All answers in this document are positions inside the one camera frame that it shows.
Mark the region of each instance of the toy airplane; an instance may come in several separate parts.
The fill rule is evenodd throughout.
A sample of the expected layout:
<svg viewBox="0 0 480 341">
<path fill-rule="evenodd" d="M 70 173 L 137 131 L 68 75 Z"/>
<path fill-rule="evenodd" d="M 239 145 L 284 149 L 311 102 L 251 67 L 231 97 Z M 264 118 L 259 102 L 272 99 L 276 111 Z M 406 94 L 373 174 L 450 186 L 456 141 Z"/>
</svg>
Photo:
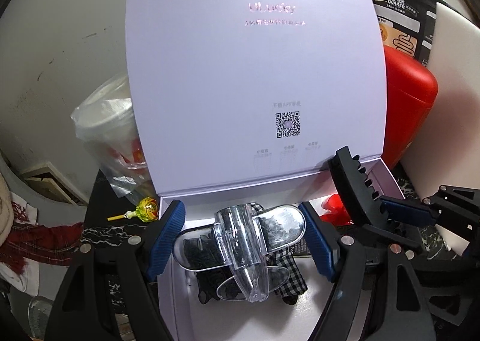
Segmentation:
<svg viewBox="0 0 480 341">
<path fill-rule="evenodd" d="M 195 272 L 229 266 L 233 276 L 218 286 L 217 295 L 262 302 L 290 277 L 287 268 L 267 266 L 265 255 L 295 244 L 304 232 L 305 218 L 295 206 L 255 212 L 250 204 L 241 204 L 215 213 L 211 225 L 181 232 L 173 258 Z"/>
</svg>

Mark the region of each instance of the box lid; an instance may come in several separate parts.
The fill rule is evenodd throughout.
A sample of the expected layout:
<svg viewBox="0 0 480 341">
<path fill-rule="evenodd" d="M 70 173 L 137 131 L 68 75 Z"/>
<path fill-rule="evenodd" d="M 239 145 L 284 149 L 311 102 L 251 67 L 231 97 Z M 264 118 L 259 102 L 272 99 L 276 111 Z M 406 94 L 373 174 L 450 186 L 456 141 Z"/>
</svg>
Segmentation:
<svg viewBox="0 0 480 341">
<path fill-rule="evenodd" d="M 127 0 L 127 64 L 159 195 L 382 154 L 386 79 L 371 0 Z"/>
</svg>

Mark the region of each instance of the qr code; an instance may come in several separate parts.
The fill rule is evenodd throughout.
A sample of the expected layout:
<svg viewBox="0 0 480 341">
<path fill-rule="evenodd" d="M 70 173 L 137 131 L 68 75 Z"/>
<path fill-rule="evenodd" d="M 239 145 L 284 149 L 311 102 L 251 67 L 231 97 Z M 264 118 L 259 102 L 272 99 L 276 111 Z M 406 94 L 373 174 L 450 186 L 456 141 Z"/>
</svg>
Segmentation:
<svg viewBox="0 0 480 341">
<path fill-rule="evenodd" d="M 300 111 L 279 112 L 277 120 L 277 138 L 300 135 Z"/>
</svg>

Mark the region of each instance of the beige plush cushion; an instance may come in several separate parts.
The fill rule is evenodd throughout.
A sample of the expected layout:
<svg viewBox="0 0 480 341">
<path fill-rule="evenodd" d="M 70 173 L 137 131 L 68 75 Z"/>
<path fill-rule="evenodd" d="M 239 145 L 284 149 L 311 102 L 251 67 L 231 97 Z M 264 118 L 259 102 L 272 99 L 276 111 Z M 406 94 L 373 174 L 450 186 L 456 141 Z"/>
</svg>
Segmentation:
<svg viewBox="0 0 480 341">
<path fill-rule="evenodd" d="M 11 207 L 10 190 L 0 174 L 0 245 L 7 239 L 14 222 L 14 210 Z"/>
</svg>

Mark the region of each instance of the logo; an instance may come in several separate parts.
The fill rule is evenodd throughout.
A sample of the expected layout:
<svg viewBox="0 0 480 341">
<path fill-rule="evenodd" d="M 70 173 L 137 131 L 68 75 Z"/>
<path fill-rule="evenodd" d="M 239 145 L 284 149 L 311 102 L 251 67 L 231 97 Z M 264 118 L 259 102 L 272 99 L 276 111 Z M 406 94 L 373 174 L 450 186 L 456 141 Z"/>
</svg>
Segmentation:
<svg viewBox="0 0 480 341">
<path fill-rule="evenodd" d="M 265 4 L 262 5 L 261 2 L 256 2 L 255 4 L 248 4 L 251 12 L 285 12 L 285 13 L 294 13 L 296 6 L 288 5 L 284 2 L 282 4 Z"/>
</svg>

